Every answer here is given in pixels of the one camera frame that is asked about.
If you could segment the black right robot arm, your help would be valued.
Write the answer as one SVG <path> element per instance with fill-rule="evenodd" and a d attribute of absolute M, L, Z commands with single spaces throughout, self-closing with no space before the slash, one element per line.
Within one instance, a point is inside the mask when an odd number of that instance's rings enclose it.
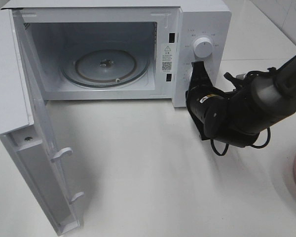
<path fill-rule="evenodd" d="M 253 147 L 261 131 L 296 112 L 296 56 L 278 69 L 224 77 L 232 91 L 213 86 L 203 61 L 192 63 L 186 106 L 201 140 Z"/>

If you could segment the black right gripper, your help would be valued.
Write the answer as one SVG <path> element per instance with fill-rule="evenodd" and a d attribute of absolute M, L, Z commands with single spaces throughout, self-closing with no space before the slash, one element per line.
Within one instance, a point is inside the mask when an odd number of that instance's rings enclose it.
<path fill-rule="evenodd" d="M 192 62 L 186 107 L 202 140 L 228 140 L 228 94 L 213 87 L 203 61 Z"/>

